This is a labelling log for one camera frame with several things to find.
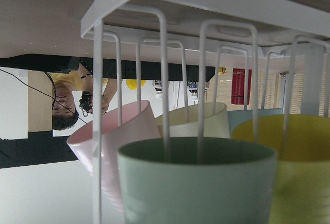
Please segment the cream white plastic cup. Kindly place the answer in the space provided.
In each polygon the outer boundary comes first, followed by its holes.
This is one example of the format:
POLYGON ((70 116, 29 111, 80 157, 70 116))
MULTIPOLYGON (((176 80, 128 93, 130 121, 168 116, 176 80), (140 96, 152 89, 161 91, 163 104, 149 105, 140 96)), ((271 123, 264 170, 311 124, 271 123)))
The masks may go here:
MULTIPOLYGON (((184 107, 169 112, 171 137, 197 137, 199 129, 199 106, 188 107, 189 121, 186 121, 184 107)), ((204 104, 204 137, 230 138, 227 105, 221 102, 204 104)))

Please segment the yellow plastic cup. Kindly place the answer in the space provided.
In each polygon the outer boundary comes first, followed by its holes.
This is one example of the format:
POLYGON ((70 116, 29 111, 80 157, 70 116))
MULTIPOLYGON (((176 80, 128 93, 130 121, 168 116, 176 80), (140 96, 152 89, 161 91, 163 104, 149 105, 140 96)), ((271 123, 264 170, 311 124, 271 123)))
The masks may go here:
POLYGON ((291 114, 270 223, 329 223, 329 118, 291 114))

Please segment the green plastic cup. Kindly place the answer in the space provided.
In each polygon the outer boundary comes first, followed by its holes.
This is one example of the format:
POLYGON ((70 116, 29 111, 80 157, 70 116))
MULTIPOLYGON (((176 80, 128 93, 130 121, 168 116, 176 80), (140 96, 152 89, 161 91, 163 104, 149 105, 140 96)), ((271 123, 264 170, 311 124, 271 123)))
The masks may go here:
POLYGON ((171 160, 161 139, 118 150, 126 223, 268 223, 277 164, 270 147, 205 138, 171 138, 171 160))

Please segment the seated person yellow shirt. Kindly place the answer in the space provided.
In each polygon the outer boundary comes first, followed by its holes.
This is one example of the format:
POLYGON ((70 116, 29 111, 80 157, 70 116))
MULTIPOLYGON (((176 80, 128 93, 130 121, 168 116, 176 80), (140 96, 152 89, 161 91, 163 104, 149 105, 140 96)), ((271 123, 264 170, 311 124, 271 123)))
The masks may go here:
POLYGON ((84 67, 69 73, 50 73, 53 84, 52 128, 66 130, 83 121, 93 113, 93 102, 88 101, 90 110, 78 106, 78 94, 90 97, 93 94, 93 76, 84 67))

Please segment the yellow lemon squeezer ball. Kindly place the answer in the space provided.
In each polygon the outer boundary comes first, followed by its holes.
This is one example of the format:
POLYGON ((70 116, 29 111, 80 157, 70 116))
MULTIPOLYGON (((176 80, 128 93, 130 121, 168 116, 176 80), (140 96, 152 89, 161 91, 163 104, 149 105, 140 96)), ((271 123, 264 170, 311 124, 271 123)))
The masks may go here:
MULTIPOLYGON (((140 81, 140 87, 143 87, 146 83, 146 80, 140 81)), ((136 79, 126 79, 126 85, 130 90, 137 90, 138 89, 138 82, 136 79)))

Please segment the red cylinder can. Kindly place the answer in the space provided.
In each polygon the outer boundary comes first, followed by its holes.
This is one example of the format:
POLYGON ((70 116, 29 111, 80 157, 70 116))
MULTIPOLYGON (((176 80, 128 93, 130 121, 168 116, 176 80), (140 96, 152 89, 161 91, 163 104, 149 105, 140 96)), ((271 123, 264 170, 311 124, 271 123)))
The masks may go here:
POLYGON ((230 103, 234 105, 244 104, 245 69, 234 68, 232 74, 232 91, 230 103))

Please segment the pink plastic cup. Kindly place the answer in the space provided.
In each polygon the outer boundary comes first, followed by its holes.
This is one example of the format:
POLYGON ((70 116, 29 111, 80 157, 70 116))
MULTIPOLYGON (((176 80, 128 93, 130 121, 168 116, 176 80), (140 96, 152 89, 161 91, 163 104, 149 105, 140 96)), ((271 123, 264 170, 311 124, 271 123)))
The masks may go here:
MULTIPOLYGON (((151 104, 141 101, 141 112, 138 103, 131 102, 122 107, 122 125, 118 125, 118 109, 102 115, 102 192, 113 206, 123 213, 117 150, 128 143, 160 138, 151 104)), ((93 140, 92 122, 76 130, 67 139, 67 144, 83 164, 90 175, 93 175, 93 140)))

